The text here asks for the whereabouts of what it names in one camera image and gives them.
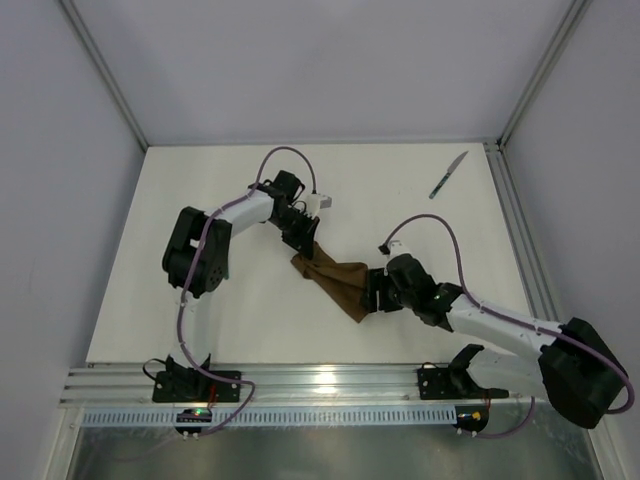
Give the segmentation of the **brown cloth napkin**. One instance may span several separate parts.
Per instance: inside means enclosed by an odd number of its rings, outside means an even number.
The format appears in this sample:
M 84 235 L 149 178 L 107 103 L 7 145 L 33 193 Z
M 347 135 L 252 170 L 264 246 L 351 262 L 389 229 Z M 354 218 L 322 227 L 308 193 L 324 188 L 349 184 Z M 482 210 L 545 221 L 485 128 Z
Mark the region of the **brown cloth napkin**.
M 369 270 L 365 263 L 337 262 L 315 242 L 311 259 L 298 253 L 291 264 L 304 279 L 315 282 L 354 322 L 360 323 L 369 314 L 361 305 Z

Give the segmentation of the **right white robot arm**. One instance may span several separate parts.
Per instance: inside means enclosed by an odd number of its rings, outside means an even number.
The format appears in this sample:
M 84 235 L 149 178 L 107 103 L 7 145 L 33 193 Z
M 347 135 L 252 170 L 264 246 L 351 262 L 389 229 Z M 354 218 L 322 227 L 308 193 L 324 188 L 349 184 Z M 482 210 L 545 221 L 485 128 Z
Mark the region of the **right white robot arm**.
M 361 303 L 369 312 L 409 310 L 428 326 L 476 338 L 447 366 L 462 398 L 503 392 L 542 399 L 585 429 L 635 400 L 624 367 L 588 322 L 557 324 L 482 302 L 464 283 L 436 282 L 409 253 L 367 271 Z

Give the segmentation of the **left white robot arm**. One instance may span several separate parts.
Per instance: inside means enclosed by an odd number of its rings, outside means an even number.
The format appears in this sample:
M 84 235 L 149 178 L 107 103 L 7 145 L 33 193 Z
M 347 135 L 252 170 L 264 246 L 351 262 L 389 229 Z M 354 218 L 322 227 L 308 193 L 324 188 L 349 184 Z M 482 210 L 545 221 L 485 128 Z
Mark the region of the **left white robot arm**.
M 281 171 L 273 180 L 255 181 L 238 198 L 211 211 L 186 207 L 174 225 L 161 266 L 169 284 L 180 292 L 176 333 L 178 348 L 187 365 L 208 380 L 221 380 L 199 365 L 185 335 L 185 320 L 194 316 L 197 304 L 229 277 L 231 240 L 247 229 L 270 223 L 281 232 L 288 247 L 310 259 L 320 223 L 319 212 L 331 199 L 305 185 L 292 173 Z

